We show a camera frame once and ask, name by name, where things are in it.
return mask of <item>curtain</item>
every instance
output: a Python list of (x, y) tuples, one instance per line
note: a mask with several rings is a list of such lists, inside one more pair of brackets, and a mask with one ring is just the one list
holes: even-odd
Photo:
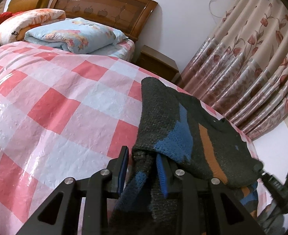
[(177, 85), (251, 139), (288, 114), (288, 10), (280, 0), (235, 0)]

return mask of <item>pink checkered bedsheet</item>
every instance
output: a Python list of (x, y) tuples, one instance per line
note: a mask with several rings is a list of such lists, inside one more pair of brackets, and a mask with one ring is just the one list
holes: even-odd
[[(113, 57), (26, 42), (0, 47), (1, 235), (15, 234), (66, 177), (90, 177), (116, 158), (122, 145), (132, 148), (141, 80), (148, 76), (159, 78)], [(251, 140), (236, 130), (256, 157)], [(265, 205), (259, 186), (259, 211)]]

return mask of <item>bed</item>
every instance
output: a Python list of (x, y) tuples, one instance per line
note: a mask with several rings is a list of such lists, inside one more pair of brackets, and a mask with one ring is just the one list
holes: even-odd
[[(54, 0), (51, 7), (64, 9), (69, 18), (84, 17), (118, 28), (130, 39), (120, 45), (132, 46), (156, 4)], [(105, 56), (106, 52), (110, 50), (76, 55), (27, 42), (0, 47), (1, 235), (16, 234), (66, 177), (90, 177), (117, 158), (122, 145), (132, 148), (142, 110), (143, 78), (156, 77), (185, 92), (117, 56)], [(234, 128), (257, 157), (252, 141)], [(260, 212), (266, 206), (266, 192), (260, 185), (257, 190)], [(109, 214), (114, 204), (108, 202)]]
[(135, 42), (156, 6), (153, 0), (53, 0), (50, 8), (64, 10), (67, 18), (81, 17), (121, 30), (128, 40), (91, 54), (130, 61)]

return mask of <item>blue stripe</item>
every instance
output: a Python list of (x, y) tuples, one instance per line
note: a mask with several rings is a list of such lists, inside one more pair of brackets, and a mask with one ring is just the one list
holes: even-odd
[(167, 137), (159, 140), (154, 148), (177, 163), (182, 163), (184, 157), (190, 161), (193, 149), (193, 137), (187, 123), (187, 110), (179, 103), (180, 121), (177, 121)]
[(157, 166), (157, 173), (159, 177), (160, 188), (162, 190), (162, 194), (164, 195), (166, 199), (168, 196), (167, 178), (166, 178), (165, 169), (163, 167), (162, 158), (160, 154), (157, 154), (156, 156), (156, 166)]
[(240, 203), (245, 206), (250, 201), (257, 201), (258, 200), (258, 193), (254, 191), (250, 193), (248, 196), (240, 200)]

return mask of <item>light blue floral quilt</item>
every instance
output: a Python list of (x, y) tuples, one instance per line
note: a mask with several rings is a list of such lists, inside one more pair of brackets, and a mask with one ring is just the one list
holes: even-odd
[(25, 41), (59, 48), (75, 54), (89, 54), (127, 37), (120, 30), (83, 18), (66, 19), (35, 27), (25, 34)]

